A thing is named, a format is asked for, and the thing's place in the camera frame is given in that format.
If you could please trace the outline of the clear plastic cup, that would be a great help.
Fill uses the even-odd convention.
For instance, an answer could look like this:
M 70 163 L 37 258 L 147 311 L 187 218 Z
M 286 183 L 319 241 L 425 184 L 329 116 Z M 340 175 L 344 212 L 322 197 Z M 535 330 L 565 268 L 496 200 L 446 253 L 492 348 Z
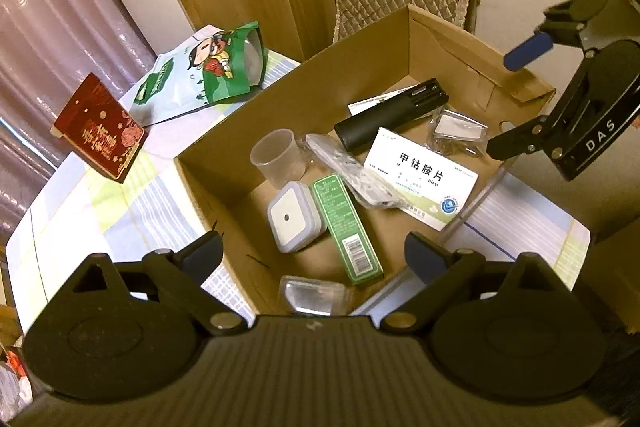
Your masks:
M 277 190 L 288 182 L 303 178 L 307 164 L 295 134 L 290 129 L 276 129 L 262 137 L 250 151 L 250 162 Z

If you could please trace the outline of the green medicine box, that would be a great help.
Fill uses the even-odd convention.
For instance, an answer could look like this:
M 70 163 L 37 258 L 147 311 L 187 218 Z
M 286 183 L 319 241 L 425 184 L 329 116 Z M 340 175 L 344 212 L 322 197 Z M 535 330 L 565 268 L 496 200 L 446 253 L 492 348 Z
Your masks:
M 343 180 L 332 173 L 311 183 L 321 217 L 341 255 L 349 280 L 369 284 L 384 271 Z

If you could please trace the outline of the white square night light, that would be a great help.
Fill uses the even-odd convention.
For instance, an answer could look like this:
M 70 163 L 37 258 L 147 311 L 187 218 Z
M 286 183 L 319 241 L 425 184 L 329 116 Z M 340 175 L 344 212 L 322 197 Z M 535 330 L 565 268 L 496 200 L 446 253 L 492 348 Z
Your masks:
M 297 253 L 326 231 L 326 222 L 310 188 L 290 181 L 267 207 L 267 219 L 282 254 Z

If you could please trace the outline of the white medicine box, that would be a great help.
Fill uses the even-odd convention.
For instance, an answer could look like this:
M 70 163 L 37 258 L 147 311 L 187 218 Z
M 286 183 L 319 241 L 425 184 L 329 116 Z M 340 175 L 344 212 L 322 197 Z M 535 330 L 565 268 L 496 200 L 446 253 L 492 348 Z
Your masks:
M 478 180 L 476 172 L 385 128 L 378 129 L 364 167 L 405 199 L 403 212 L 436 231 L 457 217 Z

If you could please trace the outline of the clear box with clips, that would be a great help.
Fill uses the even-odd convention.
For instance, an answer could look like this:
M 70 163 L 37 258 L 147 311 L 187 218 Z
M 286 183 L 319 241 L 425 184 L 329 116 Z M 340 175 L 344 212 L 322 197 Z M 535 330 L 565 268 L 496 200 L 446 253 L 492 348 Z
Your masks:
M 486 124 L 455 110 L 439 110 L 430 120 L 426 145 L 442 156 L 457 153 L 483 157 L 486 153 Z

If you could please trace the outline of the black cylindrical case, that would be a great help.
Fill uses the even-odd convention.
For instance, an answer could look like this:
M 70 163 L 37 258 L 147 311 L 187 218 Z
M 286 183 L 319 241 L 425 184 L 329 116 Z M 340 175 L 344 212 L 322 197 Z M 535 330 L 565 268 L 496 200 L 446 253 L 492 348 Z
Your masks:
M 374 141 L 378 129 L 394 130 L 431 114 L 448 101 L 449 95 L 432 78 L 340 121 L 334 131 L 347 152 L 360 150 Z

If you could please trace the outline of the clear plastic case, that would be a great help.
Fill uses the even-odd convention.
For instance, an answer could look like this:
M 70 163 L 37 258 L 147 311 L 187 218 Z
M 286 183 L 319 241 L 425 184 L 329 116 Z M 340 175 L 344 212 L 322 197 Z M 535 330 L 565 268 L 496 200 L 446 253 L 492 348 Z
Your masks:
M 285 275 L 280 280 L 280 300 L 290 313 L 339 317 L 348 313 L 349 289 L 342 283 Z

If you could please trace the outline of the mauve curtain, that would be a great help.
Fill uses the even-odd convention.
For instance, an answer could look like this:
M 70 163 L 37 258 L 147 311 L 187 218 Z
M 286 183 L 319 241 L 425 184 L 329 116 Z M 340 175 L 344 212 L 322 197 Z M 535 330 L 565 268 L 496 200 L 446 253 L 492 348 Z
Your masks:
M 70 146 L 50 132 L 93 72 L 122 96 L 155 61 L 117 0 L 1 0 L 1 238 Z

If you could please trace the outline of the red gift box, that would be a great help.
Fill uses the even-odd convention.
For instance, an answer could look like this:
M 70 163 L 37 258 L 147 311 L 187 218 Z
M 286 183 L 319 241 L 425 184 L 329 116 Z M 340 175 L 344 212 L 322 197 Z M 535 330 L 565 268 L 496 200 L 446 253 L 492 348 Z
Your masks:
M 50 132 L 101 176 L 117 183 L 124 182 L 146 139 L 143 127 L 94 74 L 82 80 Z

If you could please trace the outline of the green white snack bag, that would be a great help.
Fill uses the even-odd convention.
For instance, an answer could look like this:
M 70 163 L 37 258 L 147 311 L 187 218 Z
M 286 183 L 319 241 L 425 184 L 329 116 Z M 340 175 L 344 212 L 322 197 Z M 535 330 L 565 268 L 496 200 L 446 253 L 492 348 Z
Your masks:
M 266 66 L 258 23 L 207 31 L 157 57 L 139 84 L 130 114 L 146 127 L 239 98 L 262 83 Z

